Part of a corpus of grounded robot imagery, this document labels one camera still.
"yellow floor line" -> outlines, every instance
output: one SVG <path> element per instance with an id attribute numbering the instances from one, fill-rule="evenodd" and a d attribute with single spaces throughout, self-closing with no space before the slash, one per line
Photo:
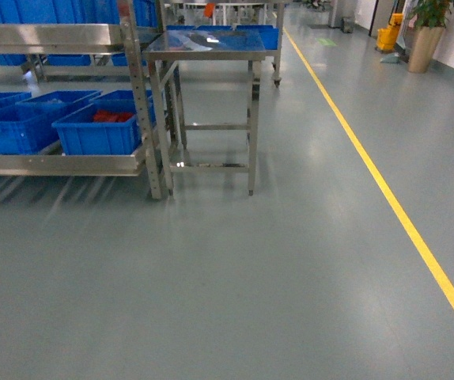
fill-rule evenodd
<path id="1" fill-rule="evenodd" d="M 313 80 L 315 81 L 316 85 L 320 89 L 320 92 L 322 93 L 323 97 L 331 107 L 332 111 L 335 113 L 336 117 L 338 118 L 340 124 L 343 126 L 343 129 L 345 130 L 346 134 L 350 138 L 350 141 L 354 144 L 355 149 L 359 153 L 359 155 L 362 158 L 362 161 L 364 161 L 365 165 L 367 166 L 369 172 L 375 179 L 376 184 L 378 184 L 378 187 L 380 190 L 383 192 L 385 199 L 387 199 L 388 203 L 391 205 L 392 210 L 394 210 L 395 215 L 403 225 L 403 228 L 407 232 L 408 236 L 410 239 L 413 241 L 415 248 L 418 250 L 420 253 L 420 256 L 424 260 L 424 262 L 427 265 L 427 268 L 431 271 L 431 273 L 434 276 L 434 279 L 437 281 L 438 285 L 440 286 L 441 290 L 445 294 L 445 297 L 448 299 L 448 302 L 450 302 L 450 305 L 454 309 L 454 286 L 452 285 L 452 282 L 450 279 L 448 279 L 447 275 L 445 274 L 445 271 L 441 268 L 440 264 L 434 257 L 433 253 L 427 246 L 426 242 L 420 235 L 420 233 L 417 231 L 415 228 L 413 222 L 410 220 L 408 217 L 407 213 L 399 203 L 399 201 L 396 199 L 394 193 L 392 190 L 388 187 L 387 182 L 385 182 L 385 179 L 382 177 L 380 174 L 380 171 L 378 168 L 375 166 L 373 163 L 373 160 L 371 157 L 368 155 L 368 153 L 365 151 L 364 147 L 362 146 L 361 142 L 357 138 L 357 136 L 354 134 L 354 131 L 346 121 L 345 117 L 342 115 L 342 113 L 339 111 L 338 106 L 334 103 L 332 100 L 331 96 L 323 86 L 322 82 L 319 80 L 319 78 L 316 76 L 315 71 L 313 71 L 312 67 L 309 65 L 308 60 L 305 58 L 301 50 L 297 47 L 296 43 L 290 36 L 290 34 L 287 32 L 287 30 L 284 28 L 283 32 L 286 34 L 287 38 L 289 39 L 290 43 L 292 44 L 293 48 L 295 49 L 296 53 L 299 55 L 301 60 L 303 61 L 303 64 L 305 65 L 306 69 L 312 76 Z"/>

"potted plant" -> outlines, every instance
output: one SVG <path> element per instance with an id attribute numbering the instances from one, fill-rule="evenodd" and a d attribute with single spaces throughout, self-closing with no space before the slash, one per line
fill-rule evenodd
<path id="1" fill-rule="evenodd" d="M 418 0 L 411 10 L 410 18 L 417 17 L 417 33 L 408 63 L 408 71 L 411 73 L 427 71 L 452 8 L 454 9 L 454 0 Z"/>

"red object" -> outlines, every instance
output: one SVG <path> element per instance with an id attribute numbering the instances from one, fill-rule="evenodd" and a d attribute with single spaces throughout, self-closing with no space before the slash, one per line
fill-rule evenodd
<path id="1" fill-rule="evenodd" d="M 93 115 L 93 121 L 96 123 L 124 123 L 128 121 L 134 113 L 132 112 L 110 112 L 105 109 L 99 109 Z"/>
<path id="2" fill-rule="evenodd" d="M 204 17 L 212 18 L 214 12 L 214 2 L 208 2 L 204 7 Z"/>

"plant pot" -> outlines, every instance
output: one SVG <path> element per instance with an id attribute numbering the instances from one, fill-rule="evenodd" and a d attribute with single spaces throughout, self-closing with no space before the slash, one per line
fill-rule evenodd
<path id="1" fill-rule="evenodd" d="M 411 49 L 408 71 L 411 73 L 425 73 L 427 71 L 444 30 L 443 27 L 429 28 L 427 26 L 418 29 L 414 46 Z"/>

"gray epoxy floor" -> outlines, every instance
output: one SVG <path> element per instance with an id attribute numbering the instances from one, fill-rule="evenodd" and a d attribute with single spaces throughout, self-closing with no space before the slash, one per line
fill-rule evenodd
<path id="1" fill-rule="evenodd" d="M 288 10 L 454 283 L 454 82 L 308 22 Z M 263 65 L 252 198 L 240 174 L 176 176 L 160 203 L 144 177 L 0 178 L 0 379 L 454 379 L 452 308 L 284 45 L 279 90 Z M 243 69 L 183 65 L 188 119 L 215 121 L 218 104 L 218 119 L 242 118 L 244 88 L 209 79 Z M 116 88 L 40 88 L 77 87 Z M 243 134 L 189 136 L 193 157 L 245 158 Z"/>

